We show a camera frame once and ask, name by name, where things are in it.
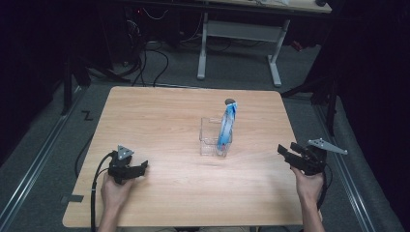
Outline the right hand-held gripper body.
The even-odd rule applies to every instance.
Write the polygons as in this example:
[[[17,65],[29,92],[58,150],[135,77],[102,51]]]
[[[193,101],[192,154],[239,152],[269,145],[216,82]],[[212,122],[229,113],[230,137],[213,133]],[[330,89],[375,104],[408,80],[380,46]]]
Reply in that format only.
[[[309,140],[307,142],[306,152],[301,155],[301,160],[296,168],[302,170],[305,175],[311,176],[322,173],[327,165],[327,153],[347,155],[348,151],[341,149],[336,145],[325,141],[323,138]]]

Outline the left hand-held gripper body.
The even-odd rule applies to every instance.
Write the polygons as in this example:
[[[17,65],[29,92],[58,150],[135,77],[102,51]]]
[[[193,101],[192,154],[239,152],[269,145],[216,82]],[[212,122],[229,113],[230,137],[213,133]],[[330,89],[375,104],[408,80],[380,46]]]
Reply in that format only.
[[[122,185],[124,181],[132,178],[129,164],[132,161],[133,154],[133,150],[122,145],[118,145],[117,150],[112,153],[108,175],[114,178],[116,184]]]

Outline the blue white toothpaste tube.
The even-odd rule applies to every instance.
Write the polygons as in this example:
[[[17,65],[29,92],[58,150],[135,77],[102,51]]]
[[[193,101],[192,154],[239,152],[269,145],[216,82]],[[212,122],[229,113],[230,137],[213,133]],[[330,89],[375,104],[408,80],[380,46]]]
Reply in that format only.
[[[225,111],[220,122],[220,134],[217,142],[217,153],[223,155],[231,142],[232,129],[236,118],[237,103],[233,99],[225,100]]]

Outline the clear plastic box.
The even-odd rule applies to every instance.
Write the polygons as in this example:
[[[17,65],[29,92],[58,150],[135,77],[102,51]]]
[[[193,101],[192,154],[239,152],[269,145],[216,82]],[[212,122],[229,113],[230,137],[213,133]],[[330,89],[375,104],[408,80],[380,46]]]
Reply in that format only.
[[[220,118],[202,118],[199,132],[200,155],[224,158],[232,143],[232,132],[220,139]]]

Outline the person's left hand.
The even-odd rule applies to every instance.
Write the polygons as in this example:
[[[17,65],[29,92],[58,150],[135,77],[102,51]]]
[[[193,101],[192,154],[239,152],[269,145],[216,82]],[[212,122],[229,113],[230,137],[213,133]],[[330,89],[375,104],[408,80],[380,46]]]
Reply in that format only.
[[[105,174],[101,188],[104,210],[106,212],[120,212],[129,198],[133,184],[134,180],[117,184],[113,177]]]

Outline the person's right hand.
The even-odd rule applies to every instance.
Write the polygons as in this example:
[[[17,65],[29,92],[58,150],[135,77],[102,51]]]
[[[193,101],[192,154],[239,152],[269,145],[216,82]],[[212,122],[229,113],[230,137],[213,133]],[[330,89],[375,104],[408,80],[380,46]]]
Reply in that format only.
[[[322,173],[307,176],[301,170],[291,166],[291,170],[296,177],[297,193],[302,205],[302,209],[318,211],[317,202],[324,184]]]

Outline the grey tape strip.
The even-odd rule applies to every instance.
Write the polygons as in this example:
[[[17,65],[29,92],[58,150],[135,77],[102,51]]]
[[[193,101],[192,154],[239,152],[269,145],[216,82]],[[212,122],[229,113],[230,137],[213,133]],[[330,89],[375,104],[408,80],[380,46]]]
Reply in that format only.
[[[60,202],[62,204],[69,204],[70,202],[77,202],[77,203],[81,203],[83,200],[84,196],[83,195],[77,195],[77,194],[64,194],[61,199]]]

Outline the dark computer equipment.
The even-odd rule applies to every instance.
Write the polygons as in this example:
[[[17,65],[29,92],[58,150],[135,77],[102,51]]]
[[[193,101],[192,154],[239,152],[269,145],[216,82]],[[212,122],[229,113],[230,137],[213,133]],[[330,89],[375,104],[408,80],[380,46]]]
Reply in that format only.
[[[137,65],[140,59],[140,53],[145,47],[146,32],[141,23],[141,10],[125,7],[126,31],[131,46],[131,61]]]

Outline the metal floor rail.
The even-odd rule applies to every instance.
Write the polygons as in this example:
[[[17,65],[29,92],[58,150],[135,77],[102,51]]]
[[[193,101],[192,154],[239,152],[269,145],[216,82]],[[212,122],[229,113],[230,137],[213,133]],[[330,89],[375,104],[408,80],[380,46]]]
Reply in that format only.
[[[321,106],[317,106],[317,105],[314,105],[312,108],[316,114],[316,117],[318,118],[321,124],[322,131],[324,131],[323,138],[326,141],[332,143],[333,145],[337,145],[336,138],[332,136],[328,131],[328,128],[326,125],[325,110]],[[338,154],[334,152],[332,161],[341,179],[341,182],[343,184],[343,187],[349,199],[352,210],[361,227],[362,232],[376,232],[373,221],[370,218],[370,215],[366,208],[364,199],[362,195],[360,194],[354,182],[354,179],[347,167],[347,164],[344,160],[345,158],[346,158],[346,155],[342,155],[342,154]]]
[[[0,168],[0,232],[7,232],[13,224],[86,91],[86,87],[74,89],[73,102],[68,110],[60,102],[64,99],[64,93],[58,92]]]

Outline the white desk frame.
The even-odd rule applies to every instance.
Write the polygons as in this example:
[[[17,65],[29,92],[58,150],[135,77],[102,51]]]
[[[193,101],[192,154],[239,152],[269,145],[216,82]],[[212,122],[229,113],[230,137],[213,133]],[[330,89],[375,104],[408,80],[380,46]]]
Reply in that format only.
[[[328,0],[199,0],[204,7],[240,7],[247,10],[279,11],[280,13],[302,13],[313,15],[328,15],[332,8]],[[207,40],[209,37],[237,39],[254,42],[274,43],[272,53],[267,56],[271,77],[276,87],[281,86],[278,73],[277,59],[287,34],[290,17],[279,19],[273,24],[267,22],[255,22],[249,19],[210,19],[207,13],[202,16],[201,49],[198,60],[197,78],[202,80],[206,76],[207,63]]]

